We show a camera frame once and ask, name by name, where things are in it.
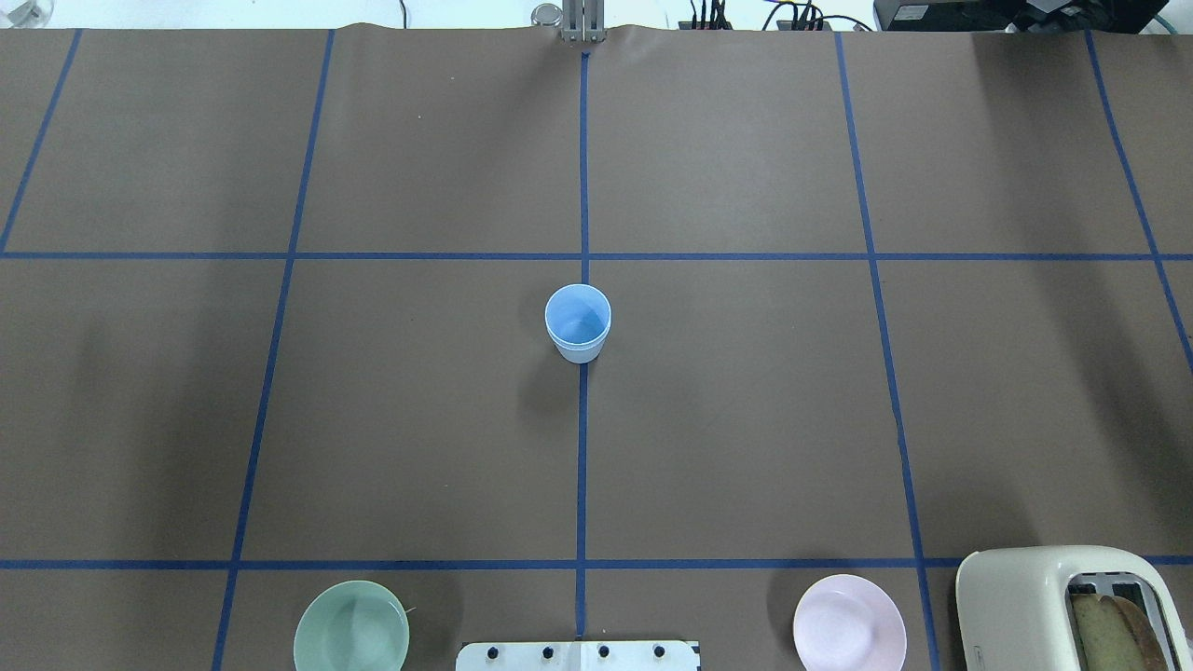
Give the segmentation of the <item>toast bread slice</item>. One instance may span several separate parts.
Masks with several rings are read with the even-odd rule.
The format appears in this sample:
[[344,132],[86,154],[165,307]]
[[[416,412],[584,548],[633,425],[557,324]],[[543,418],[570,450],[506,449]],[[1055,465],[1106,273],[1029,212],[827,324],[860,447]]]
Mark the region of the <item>toast bread slice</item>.
[[1083,670],[1167,670],[1160,638],[1141,608],[1124,597],[1070,595]]

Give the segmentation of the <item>cream toaster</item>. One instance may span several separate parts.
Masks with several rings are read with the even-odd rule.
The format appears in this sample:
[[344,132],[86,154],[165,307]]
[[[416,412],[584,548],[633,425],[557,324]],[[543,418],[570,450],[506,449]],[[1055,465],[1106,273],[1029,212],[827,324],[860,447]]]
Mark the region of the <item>cream toaster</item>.
[[1158,634],[1167,670],[1188,670],[1189,633],[1158,570],[1106,544],[1039,544],[964,559],[956,598],[968,670],[1083,670],[1070,595],[1129,599]]

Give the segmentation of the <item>green bowl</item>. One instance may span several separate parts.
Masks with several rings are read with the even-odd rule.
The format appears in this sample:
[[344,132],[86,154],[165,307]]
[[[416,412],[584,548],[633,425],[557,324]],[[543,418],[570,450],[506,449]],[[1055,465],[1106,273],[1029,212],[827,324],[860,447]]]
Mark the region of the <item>green bowl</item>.
[[401,670],[412,644],[406,607],[376,581],[321,592],[295,628],[295,670]]

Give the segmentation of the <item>pink bowl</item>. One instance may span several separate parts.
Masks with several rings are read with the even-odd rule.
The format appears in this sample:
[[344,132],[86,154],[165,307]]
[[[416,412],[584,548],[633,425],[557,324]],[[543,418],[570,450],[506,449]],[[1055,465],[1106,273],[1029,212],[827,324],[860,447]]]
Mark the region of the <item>pink bowl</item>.
[[900,608],[877,583],[834,574],[815,581],[792,615],[805,670],[903,670],[908,638]]

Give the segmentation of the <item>light blue cup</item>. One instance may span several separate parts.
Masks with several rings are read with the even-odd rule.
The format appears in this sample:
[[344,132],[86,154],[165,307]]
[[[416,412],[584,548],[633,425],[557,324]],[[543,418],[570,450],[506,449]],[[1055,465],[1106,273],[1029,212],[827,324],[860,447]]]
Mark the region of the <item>light blue cup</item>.
[[606,338],[608,338],[608,333],[601,333],[591,341],[571,343],[556,336],[554,331],[548,331],[548,336],[564,361],[574,364],[588,364],[596,361],[596,356],[601,353]]
[[548,336],[563,347],[595,347],[612,328],[612,304],[596,287],[574,283],[548,298],[544,324]]

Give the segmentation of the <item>aluminium frame post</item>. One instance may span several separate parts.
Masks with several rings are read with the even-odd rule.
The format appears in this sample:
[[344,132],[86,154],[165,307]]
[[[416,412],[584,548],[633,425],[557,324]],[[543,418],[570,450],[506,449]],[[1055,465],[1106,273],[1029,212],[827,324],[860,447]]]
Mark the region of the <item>aluminium frame post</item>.
[[560,35],[563,42],[596,44],[608,37],[604,0],[563,0]]

